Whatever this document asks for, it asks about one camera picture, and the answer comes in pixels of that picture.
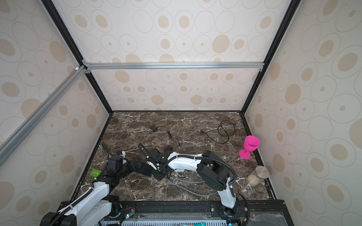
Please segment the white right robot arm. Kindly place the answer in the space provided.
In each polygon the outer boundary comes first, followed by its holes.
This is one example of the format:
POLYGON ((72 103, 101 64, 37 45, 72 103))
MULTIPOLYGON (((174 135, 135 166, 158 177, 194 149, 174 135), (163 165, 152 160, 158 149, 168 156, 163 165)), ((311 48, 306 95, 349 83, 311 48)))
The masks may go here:
POLYGON ((169 177, 172 172, 185 170, 193 171, 203 179, 203 183, 214 189, 220 197, 220 204, 211 204, 210 211, 214 216, 231 219, 239 218, 238 226, 246 226, 249 222, 250 211, 248 202, 242 196, 244 207, 238 207, 237 196, 233 184, 237 180, 236 171, 225 161, 211 151, 203 154, 181 154, 168 146, 164 153, 158 150, 148 150, 143 144, 138 149, 146 158, 147 165, 141 167, 144 175, 153 175, 158 181, 169 177))

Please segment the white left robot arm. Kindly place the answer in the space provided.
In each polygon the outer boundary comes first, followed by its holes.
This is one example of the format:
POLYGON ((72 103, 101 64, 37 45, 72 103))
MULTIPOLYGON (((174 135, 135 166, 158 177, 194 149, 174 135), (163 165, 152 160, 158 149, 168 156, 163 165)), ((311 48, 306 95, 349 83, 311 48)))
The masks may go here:
POLYGON ((57 212, 47 213, 40 225, 95 226, 106 217, 119 217, 122 205, 119 198, 110 193, 119 185, 121 179, 140 167, 139 159, 129 160, 124 154, 109 156, 104 170, 88 190, 57 212))

